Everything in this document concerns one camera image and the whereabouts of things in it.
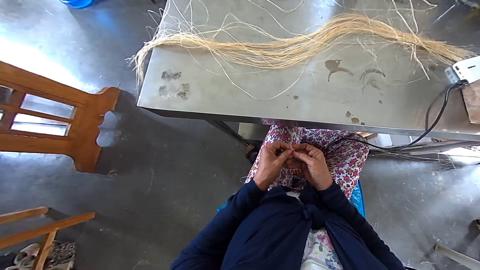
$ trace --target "gray floor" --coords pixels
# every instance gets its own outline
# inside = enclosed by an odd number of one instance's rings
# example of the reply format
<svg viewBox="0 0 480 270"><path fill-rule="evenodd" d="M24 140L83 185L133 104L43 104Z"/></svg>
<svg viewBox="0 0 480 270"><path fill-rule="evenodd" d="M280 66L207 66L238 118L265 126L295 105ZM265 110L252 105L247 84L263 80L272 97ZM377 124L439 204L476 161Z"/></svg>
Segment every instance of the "gray floor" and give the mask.
<svg viewBox="0 0 480 270"><path fill-rule="evenodd" d="M125 90L101 126L99 174L75 171L66 156L0 153L0 213L49 206L50 217L61 218L95 211L93 221L59 233L78 244L77 269L167 269L241 187L250 165L242 146L206 122L135 106L124 59L148 39L145 26L156 23L147 11L161 4L97 3L73 10L57 0L0 1L0 37L10 49L0 60L85 91L119 84ZM431 247L438 242L479 259L480 231L471 226L480 217L478 178L477 166L369 157L361 174L367 219L405 264L464 269ZM2 226L1 234L49 221Z"/></svg>

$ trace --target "navy blue sweater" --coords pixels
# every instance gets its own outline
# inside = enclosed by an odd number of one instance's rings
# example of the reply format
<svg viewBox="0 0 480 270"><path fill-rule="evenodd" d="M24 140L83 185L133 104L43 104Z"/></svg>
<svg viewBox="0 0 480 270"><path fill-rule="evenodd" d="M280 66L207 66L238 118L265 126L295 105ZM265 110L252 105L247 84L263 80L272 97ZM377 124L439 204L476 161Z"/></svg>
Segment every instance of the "navy blue sweater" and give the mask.
<svg viewBox="0 0 480 270"><path fill-rule="evenodd" d="M325 227L344 270L404 270L400 260L333 183L307 185L300 203L284 187L268 192L254 181L180 253L172 270L300 269L311 229Z"/></svg>

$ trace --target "floral pants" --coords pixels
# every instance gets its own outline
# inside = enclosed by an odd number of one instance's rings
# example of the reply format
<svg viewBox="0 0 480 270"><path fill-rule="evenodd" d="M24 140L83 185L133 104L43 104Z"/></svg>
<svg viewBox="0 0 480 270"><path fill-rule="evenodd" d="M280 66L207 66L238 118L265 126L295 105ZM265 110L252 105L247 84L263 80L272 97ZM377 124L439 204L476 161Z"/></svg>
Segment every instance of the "floral pants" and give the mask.
<svg viewBox="0 0 480 270"><path fill-rule="evenodd" d="M345 196L350 198L352 190L360 178L363 163L367 159L368 146L353 140L343 140L332 145L330 149L325 152L326 145L344 137L362 139L360 135L351 131L306 129L303 127L272 125L262 147L275 141L283 141L288 144L307 143L320 149L325 154L325 160L332 179L340 185ZM245 183L248 183L255 176L260 155L259 153ZM301 192L306 183L306 179L294 179L292 170L282 167L276 181L270 185L269 189L283 185L292 188L296 192Z"/></svg>

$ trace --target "stainless steel table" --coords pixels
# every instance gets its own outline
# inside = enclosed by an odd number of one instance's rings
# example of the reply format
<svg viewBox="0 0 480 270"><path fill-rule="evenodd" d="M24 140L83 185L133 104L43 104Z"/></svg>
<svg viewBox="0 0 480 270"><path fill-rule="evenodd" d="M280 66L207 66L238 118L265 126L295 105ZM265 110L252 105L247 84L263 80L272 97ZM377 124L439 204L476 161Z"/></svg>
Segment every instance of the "stainless steel table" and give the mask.
<svg viewBox="0 0 480 270"><path fill-rule="evenodd" d="M243 22L257 25L276 37L293 37L310 33L333 16L356 12L389 22L408 31L391 0L305 1L300 0L217 1L169 0L160 27L178 29L178 21L193 22L199 31L220 28L233 21L234 14ZM399 12L414 26L409 1L394 0ZM442 2L432 8L422 0L412 0L419 33L456 45L480 44L475 22L466 19L468 10L457 7L440 19L453 2ZM271 39L248 28L228 30L238 41L265 42ZM232 42L224 32L205 34L207 38ZM216 59L208 51L177 47L155 48L138 99L138 106L171 117L235 121L244 123L282 123L310 128L328 128L400 135L420 135L425 129L429 105L449 83L445 65L428 60L419 52L427 71L411 59L401 46L388 45L370 36L350 36L340 44L318 54L307 63L282 70L259 70ZM350 73L331 74L331 65ZM378 69L382 73L366 73ZM256 100L242 91L247 91ZM435 118L439 99L430 113ZM445 114L429 134L461 140L480 141L480 126L470 124L460 91L452 93Z"/></svg>

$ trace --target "sisal fiber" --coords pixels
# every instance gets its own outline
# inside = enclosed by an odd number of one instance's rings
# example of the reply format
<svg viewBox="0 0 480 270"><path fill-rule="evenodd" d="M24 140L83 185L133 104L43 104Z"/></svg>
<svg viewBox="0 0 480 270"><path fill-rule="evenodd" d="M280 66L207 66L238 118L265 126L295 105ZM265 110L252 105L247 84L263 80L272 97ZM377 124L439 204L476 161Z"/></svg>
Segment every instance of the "sisal fiber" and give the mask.
<svg viewBox="0 0 480 270"><path fill-rule="evenodd" d="M154 47L181 46L188 49L211 51L225 61L261 69L282 69L310 57L327 48L345 35L371 35L383 38L387 43L398 44L412 52L417 59L417 51L429 54L429 58L446 64L453 64L473 55L472 52L431 40L426 37L405 33L378 20L360 14L342 14L329 20L317 31L291 38L275 38L265 43L217 42L192 31L179 31L174 34L161 34L146 42L134 56L137 78L143 80L144 61Z"/></svg>

